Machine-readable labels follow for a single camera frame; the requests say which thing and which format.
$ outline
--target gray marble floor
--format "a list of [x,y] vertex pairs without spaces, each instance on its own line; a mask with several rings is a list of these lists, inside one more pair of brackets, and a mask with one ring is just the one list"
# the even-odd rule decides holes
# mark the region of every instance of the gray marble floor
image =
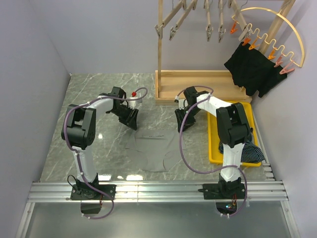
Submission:
[[[65,181],[68,175],[76,175],[71,151],[60,136],[65,112],[69,104],[82,104],[108,93],[113,86],[123,88],[128,95],[135,89],[146,86],[149,93],[138,105],[138,128],[177,130],[175,106],[156,106],[153,74],[73,74],[66,92],[63,106],[53,135],[41,181]],[[208,161],[207,114],[199,112],[197,122],[184,132],[185,151],[189,164],[200,171],[218,168]],[[218,179],[218,173],[196,174],[180,161],[166,173],[151,173],[139,169],[125,150],[132,130],[119,123],[113,114],[105,114],[97,121],[93,156],[97,172],[102,180],[199,180]],[[263,167],[244,168],[247,179],[264,180]]]

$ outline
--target wooden pole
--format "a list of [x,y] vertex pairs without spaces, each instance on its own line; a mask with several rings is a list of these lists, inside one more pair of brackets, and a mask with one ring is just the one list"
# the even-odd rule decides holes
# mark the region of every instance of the wooden pole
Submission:
[[[294,3],[295,3],[295,0],[284,0],[284,3],[282,5],[282,7],[284,6],[284,8],[280,10],[280,14],[284,17],[287,17],[287,14],[291,10]],[[278,17],[278,16],[275,17],[274,21],[272,22],[272,24],[267,32],[267,34],[268,34],[268,37],[266,39],[267,42],[271,42],[271,40],[275,37],[275,35],[277,34],[277,32],[278,32],[278,30],[281,27],[283,22],[284,22],[284,20],[281,19],[280,17]],[[262,54],[265,54],[266,51],[268,50],[268,48],[269,48],[269,44],[267,44],[265,41],[263,41],[259,47],[259,51]]]
[[[163,23],[163,0],[158,0],[158,26]],[[162,39],[158,38],[158,81],[157,81],[157,94],[160,92],[160,80],[162,70]]]

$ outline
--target orange clothespin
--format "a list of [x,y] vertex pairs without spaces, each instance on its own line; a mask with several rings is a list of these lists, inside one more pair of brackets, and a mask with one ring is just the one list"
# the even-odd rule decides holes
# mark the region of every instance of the orange clothespin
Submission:
[[272,50],[272,52],[269,54],[269,56],[268,56],[267,58],[268,58],[269,60],[274,59],[274,58],[275,58],[274,54],[275,54],[275,48]]
[[284,69],[282,69],[282,70],[280,71],[279,74],[285,74],[285,73],[293,72],[293,71],[295,70],[295,68],[287,69],[289,66],[291,66],[292,63],[293,63],[293,61],[290,61],[289,64],[286,65],[286,66],[284,67]]
[[249,42],[251,41],[251,38],[250,37],[246,37],[244,38],[244,41],[243,41],[243,46],[245,46],[246,44],[248,44]]
[[236,25],[237,25],[237,21],[234,22],[234,24],[233,24],[233,26],[231,28],[230,34],[233,34],[233,33],[235,33],[238,30],[238,28],[236,28]]
[[252,43],[252,45],[250,45],[249,50],[253,50],[254,48],[260,46],[260,45],[255,45],[255,43],[257,42],[258,38],[259,38],[259,37],[257,36],[257,38],[256,38],[255,41]]
[[277,59],[277,61],[275,62],[274,68],[280,66],[280,65],[283,63],[283,61],[281,61],[282,58],[283,58],[283,55],[281,55],[281,56]]

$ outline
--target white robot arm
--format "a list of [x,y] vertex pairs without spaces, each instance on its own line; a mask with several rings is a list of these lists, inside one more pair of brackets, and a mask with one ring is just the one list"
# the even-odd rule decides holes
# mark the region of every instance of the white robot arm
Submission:
[[[248,135],[251,133],[242,104],[222,101],[210,96],[207,91],[197,92],[195,87],[185,89],[184,95],[186,102],[178,102],[179,109],[175,110],[178,131],[180,131],[180,125],[188,109],[195,103],[201,102],[188,114],[184,130],[195,123],[194,115],[201,109],[214,115],[217,118],[218,135],[223,143],[223,165],[240,167],[242,150]],[[233,167],[222,169],[220,179],[226,183],[241,180],[240,172]]]
[[[85,181],[82,177],[78,165],[78,158],[82,167],[82,171],[85,172],[85,178],[88,183],[92,186],[97,186],[98,174],[96,172],[93,154],[92,154],[92,143],[95,139],[96,134],[96,121],[101,118],[105,113],[113,113],[118,116],[119,122],[130,127],[133,130],[137,129],[137,114],[138,110],[135,109],[137,104],[136,93],[132,93],[132,97],[127,102],[127,106],[123,104],[122,98],[126,98],[126,93],[119,87],[113,87],[111,93],[101,94],[101,100],[95,101],[86,107],[75,109],[72,113],[68,113],[74,107],[78,105],[69,105],[66,114],[69,114],[67,119],[67,137],[70,146],[74,149],[73,155],[77,168],[76,186],[78,190],[86,190],[88,194],[91,191],[86,187]],[[62,139],[65,140],[64,128],[61,132]]]
[[[200,95],[197,98],[197,102],[206,99],[208,94]],[[230,107],[232,104],[222,101],[214,96],[211,96],[207,101],[204,101],[197,105],[198,108],[205,110],[212,114],[213,116],[217,116],[217,109]],[[238,143],[231,148],[228,144],[223,144],[223,166],[226,165],[236,165],[240,166],[241,164],[241,155],[244,147],[244,143]],[[221,177],[226,181],[235,181],[240,177],[240,172],[236,168],[226,168],[221,170]]]

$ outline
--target white wall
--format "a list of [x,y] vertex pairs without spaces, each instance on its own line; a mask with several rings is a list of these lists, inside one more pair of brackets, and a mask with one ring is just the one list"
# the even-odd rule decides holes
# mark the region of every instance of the white wall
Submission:
[[[158,0],[30,0],[41,16],[49,36],[67,70],[72,73],[154,72],[157,69]],[[183,10],[165,27],[162,49],[163,69],[224,69],[239,44],[238,33],[230,35],[232,9],[224,8],[227,29],[221,44],[218,38],[218,0],[211,5],[214,32],[206,40],[204,0],[199,0],[170,42],[169,30]],[[264,6],[278,10],[281,1],[249,0],[245,7]],[[172,0],[164,0],[165,17]],[[267,12],[245,13],[263,33],[274,17]]]
[[[295,4],[291,21],[304,41],[304,66],[296,68],[266,97],[255,98],[253,108],[274,174],[285,183],[300,233],[312,238],[317,236],[317,1],[297,0]],[[285,45],[300,55],[294,34]]]
[[69,81],[27,0],[0,1],[0,236],[12,238],[40,178]]

